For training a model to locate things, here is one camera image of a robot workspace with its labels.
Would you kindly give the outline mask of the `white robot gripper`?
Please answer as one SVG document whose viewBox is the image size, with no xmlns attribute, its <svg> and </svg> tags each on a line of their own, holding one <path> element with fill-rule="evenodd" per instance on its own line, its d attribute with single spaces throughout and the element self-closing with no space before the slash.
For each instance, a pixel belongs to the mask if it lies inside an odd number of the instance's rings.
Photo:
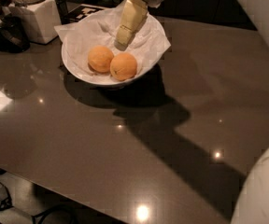
<svg viewBox="0 0 269 224">
<path fill-rule="evenodd" d="M 127 49 L 135 37 L 135 33 L 147 17 L 148 6 L 157 8 L 162 1 L 164 0 L 124 0 L 118 5 L 121 14 L 120 24 L 115 37 L 115 46 L 117 49 Z"/>
</svg>

